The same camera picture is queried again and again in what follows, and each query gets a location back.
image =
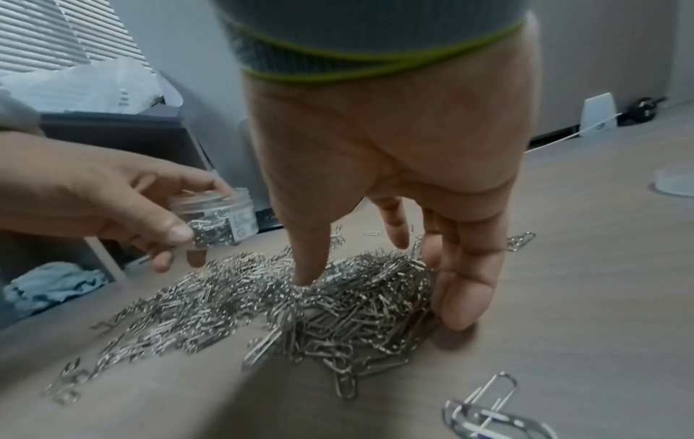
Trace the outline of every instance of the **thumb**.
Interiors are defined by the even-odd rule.
[[[193,230],[183,220],[127,184],[101,186],[90,198],[97,214],[150,241],[175,246],[193,238]]]
[[[285,225],[296,263],[296,285],[306,286],[323,273],[330,253],[330,223],[317,227]]]

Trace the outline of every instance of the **desk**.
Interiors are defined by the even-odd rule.
[[[694,200],[649,188],[694,160],[688,114],[526,155],[497,296],[472,331],[439,331],[402,368],[335,396],[330,373],[277,357],[241,373],[254,336],[124,365],[61,408],[38,393],[78,355],[104,346],[87,327],[181,277],[141,273],[0,332],[0,437],[7,439],[453,438],[440,410],[497,371],[520,381],[509,411],[562,439],[691,437]],[[416,206],[407,211],[421,231]],[[344,218],[339,255],[386,245],[371,205]],[[283,231],[236,249],[276,252]]]

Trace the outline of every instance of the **white plastic bag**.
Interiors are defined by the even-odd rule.
[[[0,77],[0,87],[42,113],[137,114],[161,96],[156,77],[130,58],[56,71],[8,74]]]

